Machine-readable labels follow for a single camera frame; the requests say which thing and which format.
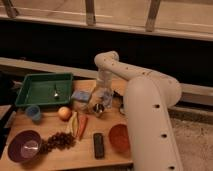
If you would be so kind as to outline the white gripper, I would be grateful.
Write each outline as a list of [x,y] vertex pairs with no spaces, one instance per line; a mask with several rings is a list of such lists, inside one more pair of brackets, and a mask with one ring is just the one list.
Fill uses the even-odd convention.
[[[105,91],[105,107],[107,108],[112,107],[112,101],[113,101],[113,91],[110,89],[111,82],[112,82],[112,73],[106,70],[99,69],[96,85],[102,88],[108,88]],[[90,109],[93,109],[93,107],[100,102],[101,102],[100,89],[94,88],[91,94],[90,101],[88,103],[88,107]]]

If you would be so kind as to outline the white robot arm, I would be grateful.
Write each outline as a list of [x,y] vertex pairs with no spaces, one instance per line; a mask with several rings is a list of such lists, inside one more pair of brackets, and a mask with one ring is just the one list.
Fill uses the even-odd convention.
[[97,54],[94,63],[99,86],[110,85],[113,74],[127,81],[123,104],[134,171],[183,171],[168,113],[182,95],[178,80],[123,63],[115,51]]

